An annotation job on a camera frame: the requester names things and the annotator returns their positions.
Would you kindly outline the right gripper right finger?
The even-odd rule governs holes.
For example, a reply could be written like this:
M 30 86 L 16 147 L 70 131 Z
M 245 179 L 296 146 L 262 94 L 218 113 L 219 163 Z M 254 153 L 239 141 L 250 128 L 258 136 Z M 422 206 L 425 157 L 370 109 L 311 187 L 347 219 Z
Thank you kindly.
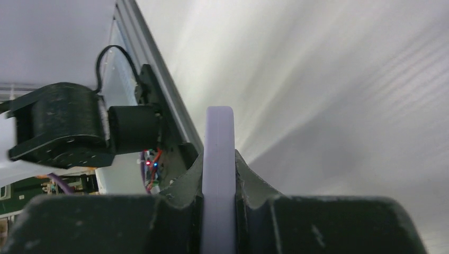
M 238 253 L 426 253 L 407 211 L 384 196 L 284 195 L 236 153 Z

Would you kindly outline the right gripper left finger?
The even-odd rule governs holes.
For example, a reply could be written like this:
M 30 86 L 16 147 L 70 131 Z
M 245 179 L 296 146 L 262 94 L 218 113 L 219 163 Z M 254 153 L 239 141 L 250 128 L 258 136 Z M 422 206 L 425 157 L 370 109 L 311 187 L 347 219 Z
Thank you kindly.
M 203 157 L 156 195 L 40 195 L 1 253 L 199 253 Z

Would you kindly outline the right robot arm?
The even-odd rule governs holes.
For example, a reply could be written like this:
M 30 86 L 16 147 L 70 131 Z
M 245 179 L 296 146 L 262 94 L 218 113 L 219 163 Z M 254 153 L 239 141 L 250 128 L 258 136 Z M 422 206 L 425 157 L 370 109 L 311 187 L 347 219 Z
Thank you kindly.
M 211 145 L 156 195 L 41 195 L 2 253 L 425 253 L 403 207 L 386 197 L 285 196 L 233 150 L 229 107 L 208 109 Z M 149 106 L 105 108 L 82 85 L 56 83 L 8 104 L 4 184 L 157 145 Z

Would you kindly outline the lavender case phone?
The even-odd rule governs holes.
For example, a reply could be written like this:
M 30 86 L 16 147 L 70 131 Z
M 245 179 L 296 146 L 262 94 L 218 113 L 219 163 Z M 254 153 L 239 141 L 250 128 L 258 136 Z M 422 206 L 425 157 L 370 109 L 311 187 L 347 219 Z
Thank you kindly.
M 206 111 L 203 153 L 201 253 L 236 252 L 234 113 L 229 106 Z

